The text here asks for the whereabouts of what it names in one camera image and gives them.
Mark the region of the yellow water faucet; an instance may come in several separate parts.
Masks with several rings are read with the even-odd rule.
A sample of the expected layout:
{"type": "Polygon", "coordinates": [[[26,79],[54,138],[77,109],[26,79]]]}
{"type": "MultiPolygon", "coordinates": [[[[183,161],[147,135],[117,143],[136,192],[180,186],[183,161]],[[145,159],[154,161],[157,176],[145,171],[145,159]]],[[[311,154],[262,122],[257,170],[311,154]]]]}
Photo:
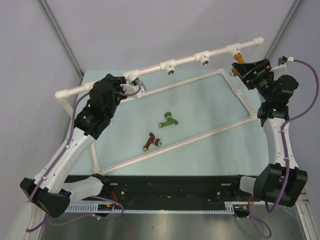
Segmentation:
{"type": "MultiPolygon", "coordinates": [[[[240,63],[240,64],[244,64],[245,61],[243,59],[243,56],[240,52],[236,53],[233,58],[235,59],[236,62],[240,63]]],[[[232,67],[229,71],[229,74],[232,76],[232,77],[236,77],[238,75],[238,72],[236,71],[236,69],[234,67],[232,67]]]]}

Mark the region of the white PVC pipe frame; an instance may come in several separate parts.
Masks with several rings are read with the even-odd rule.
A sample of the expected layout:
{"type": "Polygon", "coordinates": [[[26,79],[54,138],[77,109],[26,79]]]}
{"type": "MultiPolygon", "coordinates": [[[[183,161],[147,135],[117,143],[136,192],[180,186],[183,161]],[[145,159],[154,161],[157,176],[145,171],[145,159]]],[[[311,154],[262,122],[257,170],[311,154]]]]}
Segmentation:
{"type": "MultiPolygon", "coordinates": [[[[144,82],[146,86],[146,92],[141,98],[172,88],[180,87],[197,80],[202,80],[215,75],[221,75],[229,85],[233,94],[246,109],[248,117],[224,127],[173,144],[166,148],[162,148],[162,146],[157,147],[154,144],[151,144],[149,149],[144,151],[143,156],[105,169],[99,167],[95,142],[85,150],[70,171],[70,174],[89,175],[96,172],[106,175],[115,175],[114,171],[121,168],[130,166],[143,160],[147,160],[163,153],[167,153],[171,150],[178,149],[188,144],[195,143],[240,125],[258,120],[256,117],[256,112],[260,106],[260,98],[257,91],[247,90],[241,84],[239,78],[233,78],[230,76],[229,70],[232,62],[235,61],[235,54],[241,53],[246,62],[252,61],[254,60],[253,57],[257,54],[263,42],[264,40],[259,37],[243,43],[234,43],[213,50],[203,47],[199,50],[188,51],[184,55],[169,54],[162,61],[159,61],[156,57],[153,57],[149,63],[140,64],[134,69],[124,70],[123,73],[128,78],[132,79],[134,77],[138,77],[144,82]]],[[[137,99],[128,98],[121,104],[137,99]]]]}

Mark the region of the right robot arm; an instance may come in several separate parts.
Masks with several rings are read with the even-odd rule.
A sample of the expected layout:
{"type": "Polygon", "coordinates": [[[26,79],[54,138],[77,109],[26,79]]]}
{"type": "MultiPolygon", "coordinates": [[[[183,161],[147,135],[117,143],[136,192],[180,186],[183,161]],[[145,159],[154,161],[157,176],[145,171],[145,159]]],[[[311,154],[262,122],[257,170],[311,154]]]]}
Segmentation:
{"type": "Polygon", "coordinates": [[[242,201],[251,194],[257,201],[274,206],[293,207],[308,180],[293,156],[289,139],[289,99],[299,83],[291,75],[274,79],[268,59],[232,64],[248,90],[257,90],[263,97],[257,118],[266,136],[268,165],[257,177],[241,176],[230,188],[231,196],[242,201]]]}

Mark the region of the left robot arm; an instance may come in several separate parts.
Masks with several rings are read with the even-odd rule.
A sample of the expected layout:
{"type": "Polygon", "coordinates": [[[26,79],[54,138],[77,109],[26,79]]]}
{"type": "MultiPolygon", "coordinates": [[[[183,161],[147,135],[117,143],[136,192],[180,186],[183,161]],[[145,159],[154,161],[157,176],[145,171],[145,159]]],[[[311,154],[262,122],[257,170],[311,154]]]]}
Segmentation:
{"type": "Polygon", "coordinates": [[[67,140],[34,178],[24,178],[20,188],[29,201],[57,218],[70,203],[96,196],[105,200],[110,196],[110,181],[95,173],[73,183],[65,180],[83,155],[101,133],[109,126],[123,96],[122,85],[126,79],[107,74],[95,82],[89,91],[89,100],[79,113],[72,114],[72,125],[67,140]]]}

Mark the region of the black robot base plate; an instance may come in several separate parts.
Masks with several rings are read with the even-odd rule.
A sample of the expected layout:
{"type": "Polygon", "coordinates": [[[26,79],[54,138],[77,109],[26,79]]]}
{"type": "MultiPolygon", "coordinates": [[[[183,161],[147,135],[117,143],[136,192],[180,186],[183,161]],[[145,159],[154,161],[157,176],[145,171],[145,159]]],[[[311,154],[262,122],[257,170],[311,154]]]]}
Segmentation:
{"type": "Polygon", "coordinates": [[[214,211],[225,203],[248,203],[238,175],[134,176],[108,175],[99,197],[117,200],[127,211],[214,211]]]}

